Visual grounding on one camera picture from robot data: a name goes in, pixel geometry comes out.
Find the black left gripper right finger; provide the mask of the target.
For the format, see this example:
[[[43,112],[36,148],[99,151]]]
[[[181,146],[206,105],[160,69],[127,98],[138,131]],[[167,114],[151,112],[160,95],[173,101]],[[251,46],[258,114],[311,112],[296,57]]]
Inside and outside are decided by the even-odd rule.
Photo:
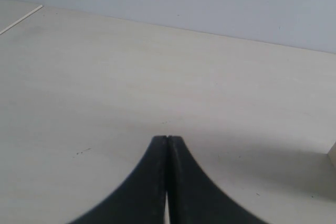
[[[166,192],[170,223],[265,223],[217,187],[180,136],[168,137]]]

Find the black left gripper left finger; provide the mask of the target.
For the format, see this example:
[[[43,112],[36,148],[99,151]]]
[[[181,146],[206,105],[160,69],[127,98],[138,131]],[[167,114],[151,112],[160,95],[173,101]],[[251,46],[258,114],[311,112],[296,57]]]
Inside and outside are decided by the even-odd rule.
[[[164,223],[167,137],[155,136],[121,185],[72,223]]]

